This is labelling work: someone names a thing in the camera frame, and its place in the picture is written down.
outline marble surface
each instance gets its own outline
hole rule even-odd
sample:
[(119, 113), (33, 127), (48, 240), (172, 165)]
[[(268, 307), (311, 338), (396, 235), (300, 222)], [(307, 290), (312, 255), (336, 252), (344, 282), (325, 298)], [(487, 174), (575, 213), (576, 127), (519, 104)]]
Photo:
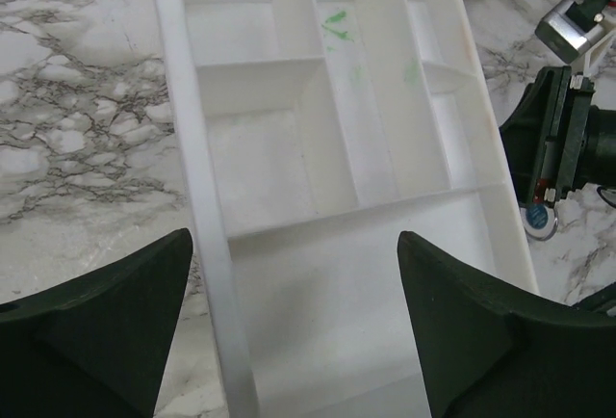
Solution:
[[(559, 0), (465, 0), (499, 122), (541, 66), (532, 35)], [(0, 303), (187, 226), (152, 0), (0, 0)], [(613, 107), (616, 53), (595, 103)], [(573, 303), (616, 280), (616, 212), (593, 188), (530, 243), (544, 296)], [(194, 266), (157, 417), (226, 416)]]

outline black cable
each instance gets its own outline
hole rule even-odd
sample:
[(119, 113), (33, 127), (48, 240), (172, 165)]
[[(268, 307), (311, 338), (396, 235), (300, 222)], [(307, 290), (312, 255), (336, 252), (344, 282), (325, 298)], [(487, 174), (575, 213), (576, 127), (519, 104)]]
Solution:
[(611, 199), (608, 199), (605, 196), (606, 192), (609, 192), (610, 194), (616, 196), (616, 190), (614, 190), (614, 189), (607, 188), (607, 187), (605, 187), (603, 185), (600, 185), (599, 187), (597, 187), (597, 195), (599, 195), (599, 198), (602, 199), (603, 201), (605, 201), (605, 203), (607, 203), (607, 205), (609, 205), (612, 208), (616, 209), (616, 202), (612, 201)]

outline marble countertop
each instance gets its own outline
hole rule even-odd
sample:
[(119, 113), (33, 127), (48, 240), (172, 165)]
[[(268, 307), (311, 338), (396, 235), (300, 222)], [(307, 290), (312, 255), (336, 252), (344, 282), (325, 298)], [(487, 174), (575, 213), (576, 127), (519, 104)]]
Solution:
[[(557, 59), (533, 36), (559, 0), (465, 0), (499, 122)], [(0, 303), (113, 262), (190, 223), (152, 0), (0, 0)], [(616, 52), (594, 103), (613, 108)], [(530, 248), (542, 294), (616, 280), (616, 212), (591, 187)], [(193, 266), (157, 417), (226, 416)]]

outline white plastic tray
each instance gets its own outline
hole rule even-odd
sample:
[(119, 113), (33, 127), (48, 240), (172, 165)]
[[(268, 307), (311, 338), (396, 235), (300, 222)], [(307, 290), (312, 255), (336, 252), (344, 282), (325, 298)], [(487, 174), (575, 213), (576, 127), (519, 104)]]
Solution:
[(462, 0), (156, 2), (231, 416), (429, 416), (400, 231), (536, 291)]

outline white plastic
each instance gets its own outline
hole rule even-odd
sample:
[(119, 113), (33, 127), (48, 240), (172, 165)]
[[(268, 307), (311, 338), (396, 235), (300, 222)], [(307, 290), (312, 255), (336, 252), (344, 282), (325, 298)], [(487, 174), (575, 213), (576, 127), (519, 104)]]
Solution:
[(427, 417), (396, 246), (536, 283), (462, 0), (156, 0), (232, 417)]

